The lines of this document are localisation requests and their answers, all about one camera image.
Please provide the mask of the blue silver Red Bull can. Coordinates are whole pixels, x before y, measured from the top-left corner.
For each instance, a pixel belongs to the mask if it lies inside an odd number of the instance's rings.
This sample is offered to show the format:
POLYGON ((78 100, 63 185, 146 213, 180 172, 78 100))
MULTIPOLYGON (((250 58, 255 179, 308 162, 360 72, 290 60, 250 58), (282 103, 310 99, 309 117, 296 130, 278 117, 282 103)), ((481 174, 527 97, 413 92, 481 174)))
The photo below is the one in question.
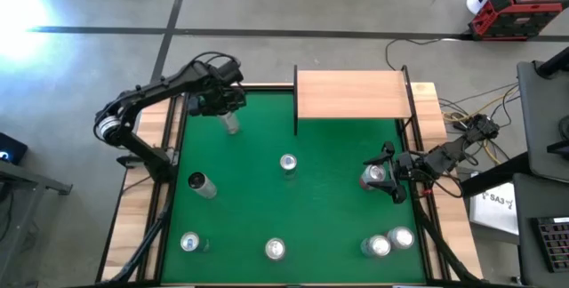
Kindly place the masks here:
POLYGON ((297 170, 297 159, 292 154, 284 154, 279 160, 283 174, 287 178, 292 178, 297 170))
POLYGON ((210 242, 205 236, 189 231, 181 237, 180 247, 184 252, 207 252, 210 242))

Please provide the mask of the black keyboard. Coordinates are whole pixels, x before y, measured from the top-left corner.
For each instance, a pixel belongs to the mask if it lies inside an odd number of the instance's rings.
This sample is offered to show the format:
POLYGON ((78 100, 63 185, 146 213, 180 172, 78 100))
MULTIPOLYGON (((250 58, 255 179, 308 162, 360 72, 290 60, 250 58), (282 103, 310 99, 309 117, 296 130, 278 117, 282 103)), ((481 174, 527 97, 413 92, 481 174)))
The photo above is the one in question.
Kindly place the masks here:
POLYGON ((569 272, 569 217, 531 218, 531 224, 549 272, 569 272))

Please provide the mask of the dark device with blue light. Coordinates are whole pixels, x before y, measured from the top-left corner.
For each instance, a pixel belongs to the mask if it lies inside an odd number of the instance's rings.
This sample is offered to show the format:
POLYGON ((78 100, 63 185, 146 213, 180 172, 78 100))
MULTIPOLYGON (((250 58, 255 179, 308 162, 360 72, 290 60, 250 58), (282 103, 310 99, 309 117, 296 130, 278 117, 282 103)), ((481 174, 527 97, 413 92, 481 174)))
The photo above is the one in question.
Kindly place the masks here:
POLYGON ((0 132, 0 160, 18 165, 27 151, 26 144, 0 132))

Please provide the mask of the wooden shelf with black frame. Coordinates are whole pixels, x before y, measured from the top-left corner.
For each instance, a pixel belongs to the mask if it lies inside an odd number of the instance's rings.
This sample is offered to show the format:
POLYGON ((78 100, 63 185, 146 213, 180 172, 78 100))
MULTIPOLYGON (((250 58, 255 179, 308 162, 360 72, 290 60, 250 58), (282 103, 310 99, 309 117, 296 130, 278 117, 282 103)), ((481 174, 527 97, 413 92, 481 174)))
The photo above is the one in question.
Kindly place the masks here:
POLYGON ((293 133, 301 119, 401 119, 420 131, 407 67, 293 73, 293 133))

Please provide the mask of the pink white Spindrift can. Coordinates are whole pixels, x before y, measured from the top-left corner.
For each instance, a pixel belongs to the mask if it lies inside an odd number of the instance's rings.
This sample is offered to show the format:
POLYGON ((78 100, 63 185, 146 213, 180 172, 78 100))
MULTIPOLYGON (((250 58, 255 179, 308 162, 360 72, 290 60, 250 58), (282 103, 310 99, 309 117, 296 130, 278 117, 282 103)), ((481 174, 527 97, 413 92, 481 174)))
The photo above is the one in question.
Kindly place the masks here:
POLYGON ((406 227, 392 228, 387 233, 387 238, 393 249, 406 250, 414 244, 414 234, 406 227))
POLYGON ((362 172, 359 184, 364 190, 371 190, 373 182, 383 182, 386 179, 386 171, 382 165, 367 165, 362 172))

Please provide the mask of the silver Diet Coke can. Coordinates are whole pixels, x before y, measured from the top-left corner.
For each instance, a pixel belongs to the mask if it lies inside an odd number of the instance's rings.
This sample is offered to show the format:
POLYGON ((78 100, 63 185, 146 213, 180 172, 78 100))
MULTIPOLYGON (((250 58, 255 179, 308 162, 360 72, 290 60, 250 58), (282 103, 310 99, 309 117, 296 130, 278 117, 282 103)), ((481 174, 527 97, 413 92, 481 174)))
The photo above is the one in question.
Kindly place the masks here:
POLYGON ((270 238, 265 244, 265 254, 270 260, 281 260, 286 253, 285 242, 278 237, 270 238))
POLYGON ((391 251, 390 241, 383 235, 374 235, 365 238, 360 244, 364 256, 380 258, 387 256, 391 251))

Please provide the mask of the gray desk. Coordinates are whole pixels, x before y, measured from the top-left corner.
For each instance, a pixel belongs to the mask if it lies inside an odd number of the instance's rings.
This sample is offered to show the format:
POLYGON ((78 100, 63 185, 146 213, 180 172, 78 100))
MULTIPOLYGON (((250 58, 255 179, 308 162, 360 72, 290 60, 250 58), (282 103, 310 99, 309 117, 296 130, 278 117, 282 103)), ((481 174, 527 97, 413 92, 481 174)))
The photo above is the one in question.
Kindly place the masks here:
POLYGON ((569 217, 569 184, 516 173, 513 176, 523 284, 569 288, 569 272, 550 273, 541 255, 531 218, 569 217))
POLYGON ((547 151, 547 146, 563 140, 558 123, 569 116, 569 73, 545 79, 532 63, 519 62, 517 79, 530 170, 543 178, 569 183, 569 160, 547 151))

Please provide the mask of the green table mat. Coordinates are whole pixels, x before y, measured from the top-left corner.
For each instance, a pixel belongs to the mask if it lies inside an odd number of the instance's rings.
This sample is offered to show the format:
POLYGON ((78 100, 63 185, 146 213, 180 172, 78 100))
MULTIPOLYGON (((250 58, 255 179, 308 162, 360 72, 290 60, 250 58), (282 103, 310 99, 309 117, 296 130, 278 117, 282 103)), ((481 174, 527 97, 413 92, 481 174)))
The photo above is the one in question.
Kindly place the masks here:
POLYGON ((395 227, 415 225, 410 202, 394 204, 364 190, 364 161, 396 124, 377 120, 300 120, 293 133, 289 94, 251 93, 237 112, 240 129, 228 134, 215 117, 189 117, 161 280, 165 284, 418 284, 425 274, 414 245, 383 258, 364 256, 360 244, 395 227), (297 159, 292 178, 279 160, 297 159), (189 185, 202 172, 217 188, 206 199, 189 185), (207 252, 184 252, 181 237, 209 239, 207 252), (286 253, 270 260, 265 244, 284 240, 286 253))

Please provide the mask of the white paper sign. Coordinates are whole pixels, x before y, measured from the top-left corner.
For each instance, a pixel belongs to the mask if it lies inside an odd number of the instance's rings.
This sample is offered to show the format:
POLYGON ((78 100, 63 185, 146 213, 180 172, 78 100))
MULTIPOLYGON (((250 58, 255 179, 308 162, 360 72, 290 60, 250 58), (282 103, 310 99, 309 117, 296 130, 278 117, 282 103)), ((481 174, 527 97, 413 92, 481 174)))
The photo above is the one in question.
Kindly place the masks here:
POLYGON ((518 235, 515 188, 505 183, 469 199, 469 220, 481 226, 518 235))

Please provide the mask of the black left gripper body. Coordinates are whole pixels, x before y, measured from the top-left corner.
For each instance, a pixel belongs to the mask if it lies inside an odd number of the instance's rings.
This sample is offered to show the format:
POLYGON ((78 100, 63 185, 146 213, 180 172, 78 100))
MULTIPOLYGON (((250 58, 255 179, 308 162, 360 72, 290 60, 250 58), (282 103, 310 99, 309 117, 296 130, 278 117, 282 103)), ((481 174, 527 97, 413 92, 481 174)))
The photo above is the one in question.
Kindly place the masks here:
POLYGON ((245 92, 239 87, 215 87, 188 98, 190 116, 221 116, 246 105, 245 92))

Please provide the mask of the red black tool box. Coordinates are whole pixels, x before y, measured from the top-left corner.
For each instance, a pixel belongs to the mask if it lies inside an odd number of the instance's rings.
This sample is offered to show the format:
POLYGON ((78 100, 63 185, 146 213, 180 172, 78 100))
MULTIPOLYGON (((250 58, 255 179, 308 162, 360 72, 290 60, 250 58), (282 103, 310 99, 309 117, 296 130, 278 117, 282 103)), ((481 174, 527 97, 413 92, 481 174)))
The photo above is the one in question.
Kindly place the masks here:
POLYGON ((560 15, 569 0, 487 0, 469 30, 475 40, 527 40, 560 15))

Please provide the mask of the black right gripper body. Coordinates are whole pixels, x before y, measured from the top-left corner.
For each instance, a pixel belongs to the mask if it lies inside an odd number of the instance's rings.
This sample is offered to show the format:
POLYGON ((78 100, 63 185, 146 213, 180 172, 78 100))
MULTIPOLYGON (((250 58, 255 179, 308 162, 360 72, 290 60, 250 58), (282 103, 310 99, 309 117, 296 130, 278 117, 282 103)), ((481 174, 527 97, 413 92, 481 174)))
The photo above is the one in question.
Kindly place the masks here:
MULTIPOLYGON (((424 153, 418 152, 418 151, 405 151, 405 152, 409 152, 411 154, 413 154, 413 157, 415 158, 415 165, 416 168, 413 171, 413 175, 409 180, 405 180, 405 181, 410 181, 410 182, 423 182, 427 179, 427 173, 424 171, 424 159, 427 156, 424 153)), ((396 155, 394 156, 394 158, 391 160, 390 165, 389 165, 389 172, 390 172, 390 177, 393 181, 396 181, 398 183, 401 183, 402 180, 399 176, 398 176, 398 166, 397 166, 397 157, 400 155, 396 155)))

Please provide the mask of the white Celsius can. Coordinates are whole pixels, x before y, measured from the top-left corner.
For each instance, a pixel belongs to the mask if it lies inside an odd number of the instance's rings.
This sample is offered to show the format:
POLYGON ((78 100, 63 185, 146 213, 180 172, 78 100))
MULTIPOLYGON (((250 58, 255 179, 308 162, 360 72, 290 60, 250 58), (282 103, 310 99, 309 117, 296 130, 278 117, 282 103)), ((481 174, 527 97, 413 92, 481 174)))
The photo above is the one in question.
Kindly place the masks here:
POLYGON ((233 135, 239 132, 240 125, 234 112, 218 115, 218 118, 228 134, 233 135))
POLYGON ((216 186, 202 172, 193 172, 188 177, 188 185, 200 196, 212 199, 217 195, 216 186))

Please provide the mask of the gray metal bench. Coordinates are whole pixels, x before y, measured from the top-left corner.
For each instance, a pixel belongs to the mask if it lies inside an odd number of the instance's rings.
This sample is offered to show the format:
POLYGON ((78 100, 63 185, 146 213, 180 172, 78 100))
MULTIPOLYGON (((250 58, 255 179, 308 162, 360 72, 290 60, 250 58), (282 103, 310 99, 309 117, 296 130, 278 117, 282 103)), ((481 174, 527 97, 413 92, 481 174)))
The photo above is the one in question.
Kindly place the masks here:
POLYGON ((26 241, 46 190, 68 196, 73 188, 0 160, 0 288, 8 288, 15 261, 26 241))

